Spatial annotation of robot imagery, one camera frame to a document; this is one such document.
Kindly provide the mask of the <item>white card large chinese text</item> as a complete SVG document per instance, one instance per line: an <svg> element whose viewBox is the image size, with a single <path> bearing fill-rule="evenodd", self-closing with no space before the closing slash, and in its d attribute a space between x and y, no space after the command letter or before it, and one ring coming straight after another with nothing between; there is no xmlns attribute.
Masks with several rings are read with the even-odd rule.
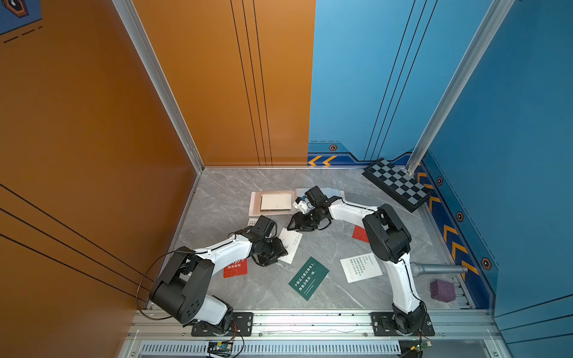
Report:
<svg viewBox="0 0 573 358"><path fill-rule="evenodd" d="M279 239L282 241L287 254L285 256L280 257L279 258L280 261L283 261L284 263L288 264L292 263L302 237L303 234L297 231L288 231L286 228L283 228L281 230Z"/></svg>

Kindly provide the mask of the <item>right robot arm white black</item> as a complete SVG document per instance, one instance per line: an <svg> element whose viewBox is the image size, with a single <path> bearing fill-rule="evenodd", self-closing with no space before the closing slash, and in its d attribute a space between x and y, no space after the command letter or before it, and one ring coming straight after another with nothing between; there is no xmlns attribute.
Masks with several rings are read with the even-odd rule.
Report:
<svg viewBox="0 0 573 358"><path fill-rule="evenodd" d="M423 334L430 323L428 308L419 297L410 264L412 237L396 211L389 205L365 206L339 196L328 198L318 186L292 203L295 209L287 229L297 232L322 231L328 224L344 221L365 230L372 253L380 259L392 287L393 322L400 334Z"/></svg>

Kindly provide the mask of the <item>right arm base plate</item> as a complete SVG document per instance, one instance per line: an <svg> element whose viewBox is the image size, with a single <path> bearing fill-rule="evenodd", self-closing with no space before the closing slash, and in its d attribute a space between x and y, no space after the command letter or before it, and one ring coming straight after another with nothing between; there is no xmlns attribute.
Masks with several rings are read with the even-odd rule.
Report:
<svg viewBox="0 0 573 358"><path fill-rule="evenodd" d="M370 319L376 337L434 337L434 325L427 313L374 312Z"/></svg>

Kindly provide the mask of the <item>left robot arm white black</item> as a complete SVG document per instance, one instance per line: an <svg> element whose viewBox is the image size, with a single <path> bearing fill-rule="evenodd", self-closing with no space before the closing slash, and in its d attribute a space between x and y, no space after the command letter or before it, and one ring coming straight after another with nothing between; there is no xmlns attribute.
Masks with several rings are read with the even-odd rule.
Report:
<svg viewBox="0 0 573 358"><path fill-rule="evenodd" d="M252 258L267 267L285 257L287 250L276 236L276 223L260 216L254 225L228 235L203 249L176 249L159 274L150 300L183 326L204 323L220 334L230 331L233 308L208 295L211 278L231 264Z"/></svg>

